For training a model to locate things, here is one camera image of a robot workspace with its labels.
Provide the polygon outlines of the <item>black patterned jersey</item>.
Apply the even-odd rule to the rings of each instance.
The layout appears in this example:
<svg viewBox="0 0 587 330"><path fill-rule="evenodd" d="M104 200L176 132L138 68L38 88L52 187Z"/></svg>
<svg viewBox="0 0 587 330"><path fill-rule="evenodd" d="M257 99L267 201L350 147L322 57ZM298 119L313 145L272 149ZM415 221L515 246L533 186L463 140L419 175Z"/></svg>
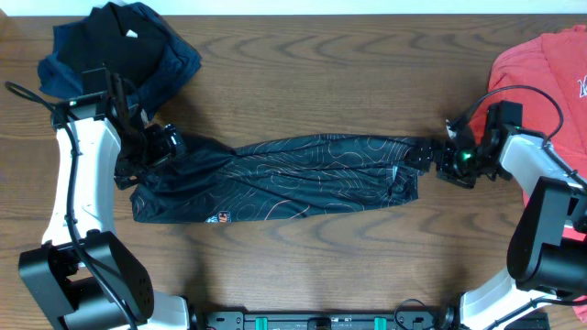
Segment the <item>black patterned jersey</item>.
<svg viewBox="0 0 587 330"><path fill-rule="evenodd" d="M420 137L318 134L231 148L201 136L140 179L130 196L140 223L299 219L402 205L421 174L405 156Z"/></svg>

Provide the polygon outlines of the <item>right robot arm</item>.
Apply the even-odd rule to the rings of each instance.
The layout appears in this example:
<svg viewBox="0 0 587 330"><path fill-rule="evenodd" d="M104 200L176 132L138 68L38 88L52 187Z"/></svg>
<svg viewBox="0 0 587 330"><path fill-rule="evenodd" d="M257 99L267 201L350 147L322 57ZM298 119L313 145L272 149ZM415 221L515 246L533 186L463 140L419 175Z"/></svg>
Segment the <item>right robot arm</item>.
<svg viewBox="0 0 587 330"><path fill-rule="evenodd" d="M546 305L586 304L586 246L564 235L586 231L586 182L556 154L548 138L518 125L486 129L475 148L425 141L406 165L462 187L477 177L515 180L529 200L507 249L506 267L432 317L434 329L505 329Z"/></svg>

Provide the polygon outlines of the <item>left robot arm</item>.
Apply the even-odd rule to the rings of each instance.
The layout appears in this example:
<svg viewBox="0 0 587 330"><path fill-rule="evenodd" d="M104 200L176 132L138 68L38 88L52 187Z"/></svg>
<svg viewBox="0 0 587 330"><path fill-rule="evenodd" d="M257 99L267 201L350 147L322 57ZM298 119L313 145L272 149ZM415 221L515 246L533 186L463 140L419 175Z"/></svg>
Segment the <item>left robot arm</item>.
<svg viewBox="0 0 587 330"><path fill-rule="evenodd" d="M114 178L130 132L125 96L103 91L50 105L60 167L50 223L18 272L54 329L188 329L187 301L155 291L116 235Z"/></svg>

